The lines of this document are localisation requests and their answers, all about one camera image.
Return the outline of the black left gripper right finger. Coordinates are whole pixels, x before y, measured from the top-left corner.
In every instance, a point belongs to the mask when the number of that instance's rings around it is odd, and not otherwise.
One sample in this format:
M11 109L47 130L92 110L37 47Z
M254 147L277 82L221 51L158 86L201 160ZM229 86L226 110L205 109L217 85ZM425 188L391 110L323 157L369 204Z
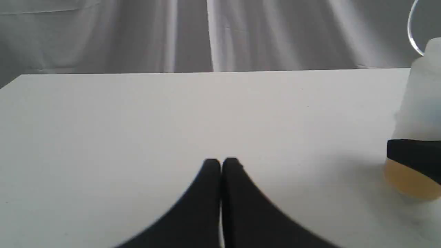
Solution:
M222 226L227 248L335 247L281 212L235 157L222 164Z

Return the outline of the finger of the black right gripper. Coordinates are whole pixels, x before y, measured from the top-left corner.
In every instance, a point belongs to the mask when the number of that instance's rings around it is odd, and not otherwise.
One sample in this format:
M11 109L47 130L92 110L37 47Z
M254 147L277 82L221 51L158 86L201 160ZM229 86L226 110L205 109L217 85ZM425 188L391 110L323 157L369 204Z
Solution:
M441 183L440 140L388 140L387 158Z

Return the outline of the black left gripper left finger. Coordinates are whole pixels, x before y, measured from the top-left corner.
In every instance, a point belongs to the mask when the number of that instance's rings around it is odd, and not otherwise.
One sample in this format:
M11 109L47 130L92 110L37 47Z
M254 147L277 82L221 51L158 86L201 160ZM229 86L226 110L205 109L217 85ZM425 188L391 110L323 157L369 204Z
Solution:
M219 248L219 206L222 169L205 159L181 198L150 227L121 248Z

